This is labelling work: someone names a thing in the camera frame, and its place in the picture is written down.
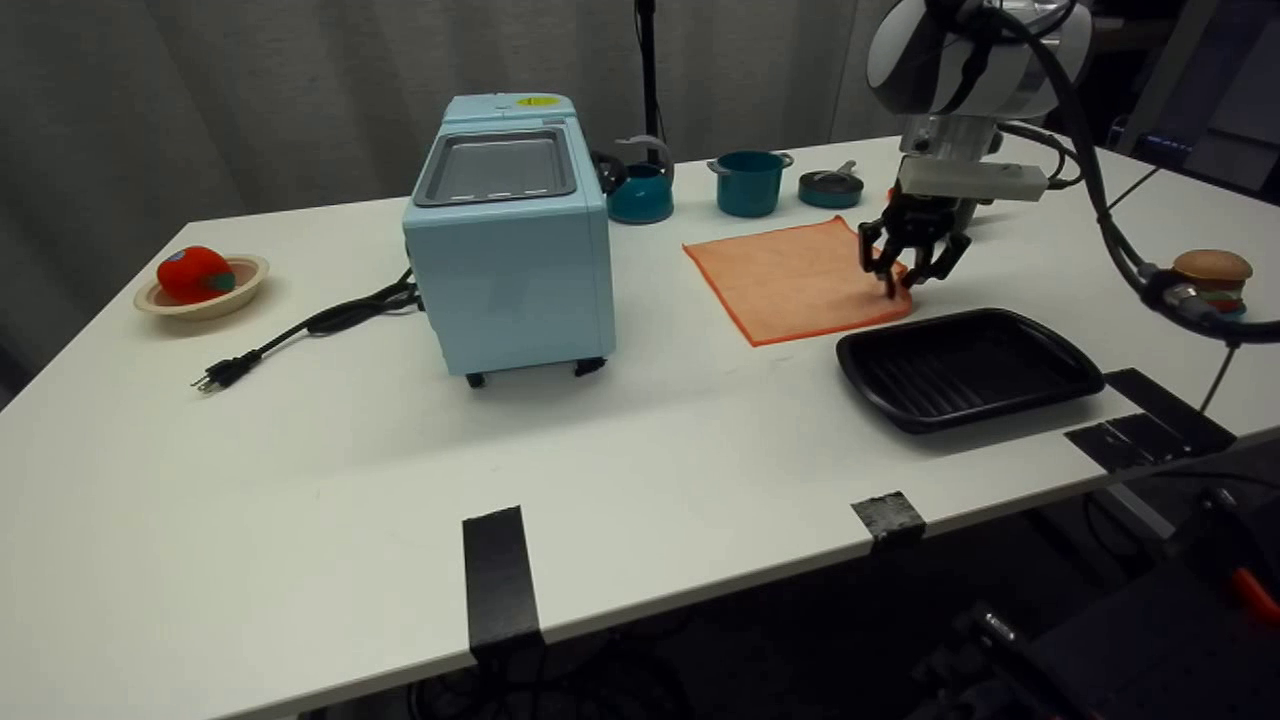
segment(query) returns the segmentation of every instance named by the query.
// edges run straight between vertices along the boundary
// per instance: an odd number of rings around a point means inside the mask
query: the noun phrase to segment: black tray
[[[1096,365],[1014,310],[981,307],[857,332],[838,369],[896,428],[938,431],[1103,388]]]

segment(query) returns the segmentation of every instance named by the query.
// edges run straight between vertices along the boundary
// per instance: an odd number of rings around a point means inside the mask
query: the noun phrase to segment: toaster oven window
[[[568,190],[570,166],[561,132],[441,136],[415,203],[501,203]]]

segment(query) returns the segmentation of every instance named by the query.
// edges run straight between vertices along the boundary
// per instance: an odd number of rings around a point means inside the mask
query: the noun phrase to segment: white table
[[[868,220],[896,138],[799,148],[859,160]],[[1143,166],[1107,157],[1118,190]],[[828,339],[746,349],[679,250],[686,238],[818,220],[786,190],[727,220],[685,162],[676,217],[611,228],[619,349],[605,371],[443,371],[427,318],[303,339],[245,383],[190,379],[293,318],[402,268],[402,200],[187,222],[181,243],[251,250],[270,287],[216,329],[161,332],[131,307],[145,268],[0,415],[3,715],[293,712],[471,665],[459,520],[518,503],[539,626],[568,639],[871,548],[857,500],[902,492],[927,530],[1089,488],[1063,428],[1130,411],[1117,391],[908,441],[834,374]],[[1157,174],[1118,220],[1166,258],[1243,246],[1252,304],[1280,316],[1280,217]],[[916,316],[1014,307],[1101,369],[1143,369],[1199,401],[1220,361],[1147,316],[1107,268],[1085,190],[997,203]],[[1232,431],[1280,422],[1268,350],[1217,401]]]

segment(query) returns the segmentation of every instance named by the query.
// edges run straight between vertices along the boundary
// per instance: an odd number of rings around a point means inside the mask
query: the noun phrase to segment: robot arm
[[[1056,92],[1019,38],[983,28],[992,0],[899,0],[871,37],[868,83],[908,114],[899,185],[877,222],[859,228],[864,268],[889,287],[944,279],[966,246],[962,222],[983,200],[1038,200],[1038,166],[983,162],[1000,119],[1030,119],[1056,108]],[[1076,76],[1092,21],[1076,0],[1000,0]]]

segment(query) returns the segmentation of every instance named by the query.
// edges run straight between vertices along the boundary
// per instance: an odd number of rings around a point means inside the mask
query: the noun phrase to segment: light blue toaster oven
[[[402,246],[452,374],[616,349],[607,209],[568,94],[454,94],[415,174]]]

